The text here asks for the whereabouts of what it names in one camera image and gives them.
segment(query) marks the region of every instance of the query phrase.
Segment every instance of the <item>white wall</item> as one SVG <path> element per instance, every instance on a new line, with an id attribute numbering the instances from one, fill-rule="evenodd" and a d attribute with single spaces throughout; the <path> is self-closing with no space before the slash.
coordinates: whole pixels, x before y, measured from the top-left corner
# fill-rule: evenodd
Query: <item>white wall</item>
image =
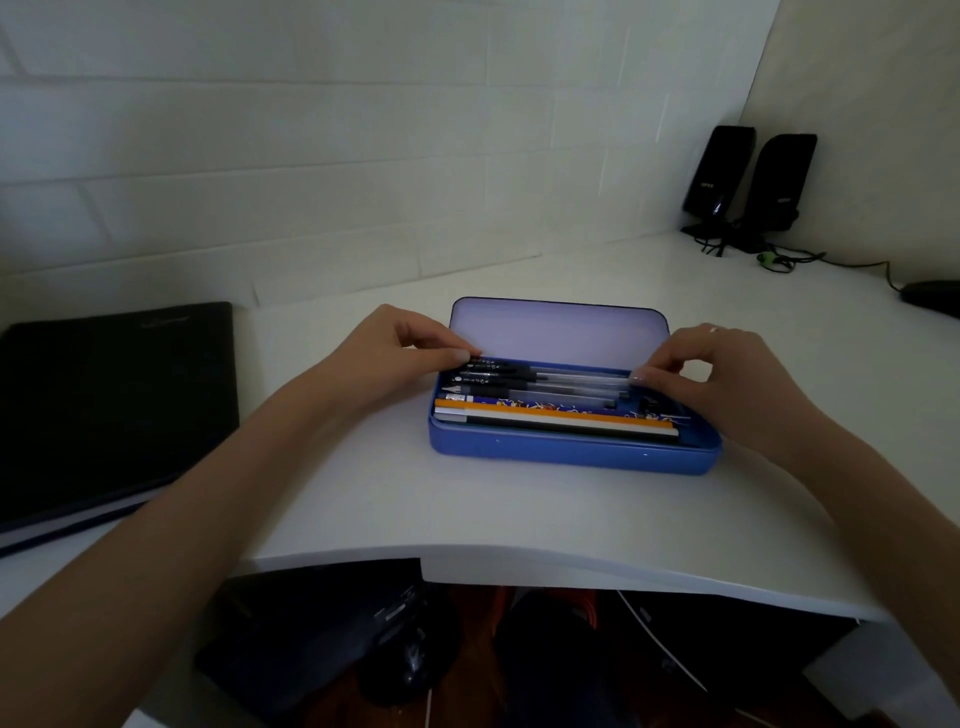
<path id="1" fill-rule="evenodd" d="M 743 123 L 820 136 L 784 244 L 960 277 L 957 0 L 783 0 Z"/>
<path id="2" fill-rule="evenodd" d="M 2 0 L 21 315 L 311 298 L 676 225 L 777 0 Z"/>

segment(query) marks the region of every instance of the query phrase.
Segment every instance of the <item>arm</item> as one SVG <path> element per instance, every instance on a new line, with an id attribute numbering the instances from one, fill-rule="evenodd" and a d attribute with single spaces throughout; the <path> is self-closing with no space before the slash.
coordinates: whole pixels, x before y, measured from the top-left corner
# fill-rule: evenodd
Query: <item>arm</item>
<path id="1" fill-rule="evenodd" d="M 707 382 L 680 376 L 713 365 Z M 960 699 L 960 528 L 874 449 L 821 412 L 755 333 L 703 324 L 670 337 L 634 381 L 699 412 L 784 468 L 836 523 L 876 594 Z"/>
<path id="2" fill-rule="evenodd" d="M 471 352 L 431 319 L 377 308 L 0 621 L 0 725 L 121 725 L 318 439 Z"/>

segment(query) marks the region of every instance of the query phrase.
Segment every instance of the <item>forearm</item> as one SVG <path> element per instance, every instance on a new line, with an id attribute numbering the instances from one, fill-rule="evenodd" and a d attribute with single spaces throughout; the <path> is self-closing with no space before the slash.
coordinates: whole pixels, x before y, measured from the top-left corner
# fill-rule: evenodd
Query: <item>forearm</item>
<path id="1" fill-rule="evenodd" d="M 877 596 L 960 699 L 960 528 L 835 423 L 784 466 L 833 518 Z"/>
<path id="2" fill-rule="evenodd" d="M 279 390 L 0 622 L 0 724 L 123 722 L 337 419 L 332 397 L 303 386 Z"/>

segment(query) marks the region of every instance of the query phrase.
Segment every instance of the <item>white cable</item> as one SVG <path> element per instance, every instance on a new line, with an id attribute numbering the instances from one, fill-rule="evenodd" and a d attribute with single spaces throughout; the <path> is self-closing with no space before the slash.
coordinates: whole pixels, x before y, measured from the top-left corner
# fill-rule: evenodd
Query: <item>white cable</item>
<path id="1" fill-rule="evenodd" d="M 747 713 L 746 711 L 741 711 L 739 708 L 734 708 L 734 710 L 735 710 L 737 713 L 740 713 L 742 716 L 748 717 L 750 720 L 753 720 L 754 722 L 759 723 L 760 725 L 765 725 L 767 728 L 777 728 L 777 726 L 774 725 L 773 723 L 768 723 L 768 722 L 767 722 L 766 720 L 764 720 L 763 718 L 761 718 L 761 717 L 756 717 L 756 716 L 753 715 L 752 713 Z"/>
<path id="2" fill-rule="evenodd" d="M 634 619 L 636 619 L 636 621 L 639 622 L 639 625 L 643 627 L 644 631 L 648 635 L 650 635 L 650 639 L 653 640 L 655 643 L 657 643 L 657 647 L 659 647 L 661 650 L 666 652 L 666 656 L 669 657 L 671 660 L 673 660 L 675 663 L 677 663 L 680 669 L 686 673 L 686 676 L 700 686 L 700 690 L 702 690 L 703 692 L 707 692 L 707 688 L 704 687 L 704 684 L 699 680 L 697 680 L 697 678 L 693 676 L 693 673 L 690 672 L 690 670 L 688 670 L 686 667 L 684 667 L 684 664 L 680 660 L 678 660 L 676 657 L 674 657 L 673 653 L 670 650 L 668 650 L 666 647 L 664 647 L 663 643 L 654 636 L 654 633 L 650 631 L 650 627 L 648 627 L 644 623 L 643 619 L 640 618 L 640 615 L 634 611 L 633 606 L 631 606 L 630 602 L 627 601 L 627 597 L 623 595 L 623 592 L 621 592 L 619 589 L 616 590 L 616 592 L 620 595 L 620 598 L 623 599 L 623 603 L 627 605 L 627 609 L 630 610 L 630 614 L 632 614 L 634 616 Z"/>
<path id="3" fill-rule="evenodd" d="M 648 635 L 650 635 L 651 640 L 657 643 L 657 647 L 663 650 L 666 653 L 666 656 L 669 657 L 671 660 L 673 660 L 677 664 L 677 666 L 686 673 L 686 676 L 688 678 L 690 678 L 693 682 L 699 685 L 700 689 L 703 692 L 707 692 L 707 688 L 704 686 L 704 684 L 699 680 L 697 680 L 697 678 L 693 676 L 693 673 L 690 672 L 690 670 L 688 670 L 686 666 L 680 660 L 678 660 L 676 656 L 670 650 L 668 650 L 660 640 L 657 639 L 654 633 L 650 631 L 650 627 L 648 627 L 646 625 L 646 622 L 644 622 L 643 619 L 640 618 L 640 615 L 636 613 L 633 605 L 629 601 L 627 601 L 627 597 L 623 595 L 623 592 L 621 592 L 619 589 L 616 590 L 616 592 L 620 595 L 620 598 L 623 600 L 623 603 L 627 605 L 627 609 L 630 610 L 630 614 L 632 614 L 634 616 L 634 619 L 636 619 L 637 623 L 641 627 L 643 627 L 643 631 L 646 632 Z M 741 711 L 739 708 L 734 708 L 734 710 L 737 713 L 740 713 L 742 716 L 749 718 L 750 720 L 755 720 L 760 725 L 765 725 L 767 728 L 778 728 L 778 726 L 774 725 L 773 723 L 768 723 L 766 720 L 759 718 L 757 716 L 754 716 L 750 713 L 747 713 L 746 711 Z"/>

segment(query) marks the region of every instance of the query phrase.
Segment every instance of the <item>pencil case lid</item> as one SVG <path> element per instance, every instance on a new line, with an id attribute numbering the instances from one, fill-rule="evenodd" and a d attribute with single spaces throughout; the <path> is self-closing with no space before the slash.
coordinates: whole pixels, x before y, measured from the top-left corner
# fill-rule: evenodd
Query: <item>pencil case lid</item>
<path id="1" fill-rule="evenodd" d="M 653 308 L 521 299 L 459 299 L 450 328 L 485 356 L 632 370 L 670 335 Z"/>

